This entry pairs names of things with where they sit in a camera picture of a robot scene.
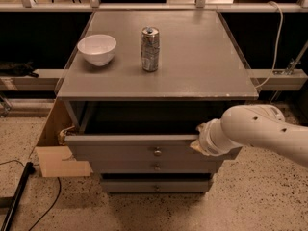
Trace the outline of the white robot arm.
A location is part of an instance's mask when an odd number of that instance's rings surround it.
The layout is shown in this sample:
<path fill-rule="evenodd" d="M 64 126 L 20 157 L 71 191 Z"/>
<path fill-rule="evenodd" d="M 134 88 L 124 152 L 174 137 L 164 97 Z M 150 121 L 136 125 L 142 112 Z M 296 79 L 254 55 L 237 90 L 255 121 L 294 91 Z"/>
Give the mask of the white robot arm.
<path fill-rule="evenodd" d="M 272 105 L 238 105 L 220 119 L 197 126 L 190 148 L 205 156 L 221 156 L 243 146 L 265 148 L 308 167 L 308 128 L 287 123 Z"/>

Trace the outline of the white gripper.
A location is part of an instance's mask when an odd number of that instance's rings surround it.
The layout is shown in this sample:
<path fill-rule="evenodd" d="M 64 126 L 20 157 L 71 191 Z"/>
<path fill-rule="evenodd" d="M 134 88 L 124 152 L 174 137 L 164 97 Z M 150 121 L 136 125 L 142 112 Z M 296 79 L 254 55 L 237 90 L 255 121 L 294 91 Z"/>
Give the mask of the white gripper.
<path fill-rule="evenodd" d="M 241 148 L 242 145 L 229 139 L 222 131 L 219 119 L 201 123 L 196 127 L 199 132 L 198 140 L 192 141 L 190 148 L 209 156 L 228 154 L 231 150 Z"/>

